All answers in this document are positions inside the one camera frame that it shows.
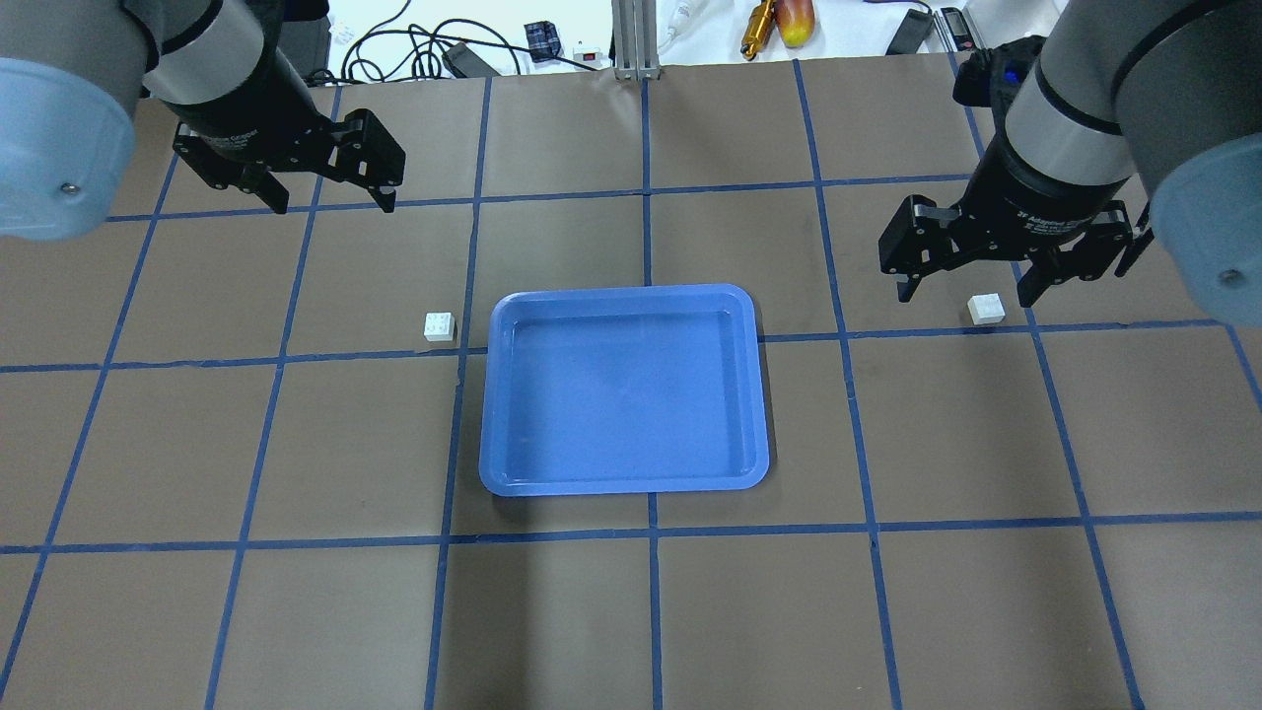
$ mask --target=small white block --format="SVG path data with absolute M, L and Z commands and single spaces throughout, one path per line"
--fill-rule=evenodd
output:
M 451 313 L 425 313 L 425 339 L 449 342 L 456 337 L 456 318 Z
M 974 325 L 1003 322 L 1003 300 L 998 293 L 979 293 L 968 299 L 968 314 L 973 315 Z

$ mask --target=screw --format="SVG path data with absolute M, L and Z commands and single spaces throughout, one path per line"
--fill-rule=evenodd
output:
M 1244 274 L 1237 269 L 1227 269 L 1218 274 L 1218 281 L 1228 288 L 1237 288 L 1244 285 Z

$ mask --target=blue plastic tray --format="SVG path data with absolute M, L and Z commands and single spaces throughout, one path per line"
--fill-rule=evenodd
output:
M 769 464 L 740 288 L 515 293 L 491 313 L 480 470 L 492 493 L 729 491 Z

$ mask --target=gray robot arm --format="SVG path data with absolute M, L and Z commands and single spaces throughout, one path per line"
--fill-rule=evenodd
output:
M 911 195 L 881 236 L 900 299 L 938 270 L 1030 260 L 1031 305 L 1119 256 L 1124 275 L 1156 233 L 1201 308 L 1262 325 L 1259 37 L 1262 0 L 1075 0 L 1045 44 L 976 55 L 955 97 L 991 106 L 996 136 L 959 202 Z M 1136 172 L 1138 236 L 1113 201 Z
M 141 84 L 179 116 L 179 156 L 273 211 L 274 172 L 314 172 L 394 209 L 405 154 L 371 111 L 334 122 L 242 0 L 0 3 L 0 233 L 61 238 L 109 213 Z

